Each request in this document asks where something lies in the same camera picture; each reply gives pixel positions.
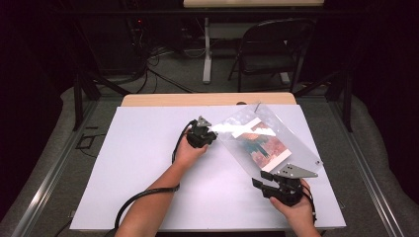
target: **black curtain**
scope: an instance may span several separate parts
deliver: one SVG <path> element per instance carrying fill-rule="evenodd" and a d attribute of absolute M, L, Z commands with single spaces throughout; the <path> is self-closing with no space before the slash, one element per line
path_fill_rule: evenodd
<path fill-rule="evenodd" d="M 368 107 L 403 190 L 419 203 L 419 4 L 391 9 L 354 78 L 354 95 Z"/>
<path fill-rule="evenodd" d="M 76 64 L 97 71 L 72 22 L 49 13 L 54 4 L 0 0 L 0 218 L 42 154 Z"/>
<path fill-rule="evenodd" d="M 325 0 L 326 10 L 364 10 L 377 0 Z M 298 80 L 314 82 L 343 68 L 353 51 L 363 18 L 319 18 Z"/>

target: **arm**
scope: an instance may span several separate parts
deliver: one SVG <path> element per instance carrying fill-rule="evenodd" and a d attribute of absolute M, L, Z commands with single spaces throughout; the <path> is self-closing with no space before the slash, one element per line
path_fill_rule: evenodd
<path fill-rule="evenodd" d="M 301 183 L 308 189 L 308 183 L 301 179 Z M 274 197 L 270 198 L 271 204 L 280 211 L 287 219 L 293 232 L 298 237 L 319 237 L 319 233 L 314 227 L 311 204 L 307 197 L 302 197 L 301 201 L 291 207 L 283 204 Z"/>
<path fill-rule="evenodd" d="M 175 162 L 148 187 L 148 190 L 176 187 L 207 148 L 207 145 L 203 148 L 193 148 L 184 136 L 179 143 Z M 126 213 L 116 236 L 154 237 L 173 196 L 174 193 L 160 193 L 136 200 Z"/>

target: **dark background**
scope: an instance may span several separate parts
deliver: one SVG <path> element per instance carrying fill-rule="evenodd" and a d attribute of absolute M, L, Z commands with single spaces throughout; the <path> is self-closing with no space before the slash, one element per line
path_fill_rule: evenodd
<path fill-rule="evenodd" d="M 59 117 L 59 95 L 72 87 L 77 69 L 103 75 L 136 72 L 140 58 L 123 19 L 89 18 L 76 28 L 48 7 L 118 10 L 118 0 L 0 0 L 0 218 L 3 218 L 41 156 Z M 364 9 L 371 1 L 329 0 L 327 9 Z M 391 171 L 416 202 L 419 170 L 419 7 L 417 1 L 394 5 L 362 51 L 354 73 L 354 95 L 369 108 L 384 140 Z M 185 24 L 180 19 L 167 26 Z M 177 35 L 153 22 L 154 30 Z M 319 80 L 341 69 L 351 55 L 361 20 L 320 19 L 300 79 Z"/>

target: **metal bracket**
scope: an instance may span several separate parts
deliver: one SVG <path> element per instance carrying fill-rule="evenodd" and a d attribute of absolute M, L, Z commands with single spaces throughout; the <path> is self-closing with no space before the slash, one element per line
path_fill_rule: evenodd
<path fill-rule="evenodd" d="M 277 175 L 281 177 L 285 177 L 285 178 L 290 178 L 290 179 L 318 177 L 316 173 L 304 170 L 290 163 L 287 164 L 283 169 L 279 170 Z"/>
<path fill-rule="evenodd" d="M 200 116 L 198 118 L 197 126 L 211 126 L 211 124 L 205 118 L 203 118 L 202 116 Z"/>

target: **transparent plastic bag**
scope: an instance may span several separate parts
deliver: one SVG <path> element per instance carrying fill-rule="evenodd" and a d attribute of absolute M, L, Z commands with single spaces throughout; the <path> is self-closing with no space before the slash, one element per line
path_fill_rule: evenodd
<path fill-rule="evenodd" d="M 313 173 L 323 165 L 264 104 L 246 106 L 211 129 L 254 179 L 260 178 L 261 170 L 277 174 L 288 164 Z"/>

